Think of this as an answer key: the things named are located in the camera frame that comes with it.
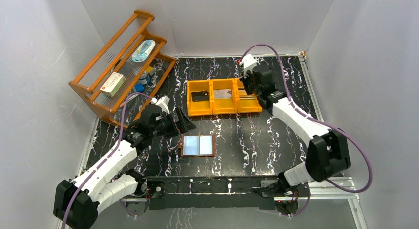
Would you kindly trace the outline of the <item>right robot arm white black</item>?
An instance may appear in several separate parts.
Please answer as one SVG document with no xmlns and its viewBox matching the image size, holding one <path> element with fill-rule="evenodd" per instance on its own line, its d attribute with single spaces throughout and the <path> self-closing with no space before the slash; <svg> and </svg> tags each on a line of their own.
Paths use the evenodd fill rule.
<svg viewBox="0 0 419 229">
<path fill-rule="evenodd" d="M 284 196 L 292 196 L 298 185 L 322 182 L 348 169 L 351 165 L 346 137 L 336 130 L 311 120 L 311 116 L 288 100 L 285 91 L 273 82 L 272 70 L 263 71 L 257 65 L 244 65 L 240 81 L 246 94 L 255 95 L 259 105 L 280 119 L 307 146 L 306 160 L 278 175 L 273 186 Z"/>
</svg>

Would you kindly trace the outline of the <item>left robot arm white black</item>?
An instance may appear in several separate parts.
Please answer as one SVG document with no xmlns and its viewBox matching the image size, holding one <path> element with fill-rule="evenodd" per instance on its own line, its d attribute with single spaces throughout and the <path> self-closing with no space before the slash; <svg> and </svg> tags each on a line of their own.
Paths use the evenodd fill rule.
<svg viewBox="0 0 419 229">
<path fill-rule="evenodd" d="M 129 162 L 151 146 L 153 138 L 173 138 L 196 128 L 180 107 L 173 114 L 159 105 L 149 104 L 140 118 L 120 134 L 113 148 L 92 167 L 73 180 L 63 180 L 56 188 L 53 214 L 62 228 L 89 229 L 98 215 L 126 195 L 143 197 L 148 185 L 144 176 L 131 169 L 112 182 L 112 178 Z"/>
</svg>

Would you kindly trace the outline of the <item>orange leather card holder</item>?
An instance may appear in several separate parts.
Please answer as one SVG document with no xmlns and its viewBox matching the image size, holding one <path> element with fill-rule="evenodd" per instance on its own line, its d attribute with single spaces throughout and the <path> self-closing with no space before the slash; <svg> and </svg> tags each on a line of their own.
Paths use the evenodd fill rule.
<svg viewBox="0 0 419 229">
<path fill-rule="evenodd" d="M 178 148 L 182 157 L 214 157 L 216 137 L 215 135 L 182 136 Z"/>
</svg>

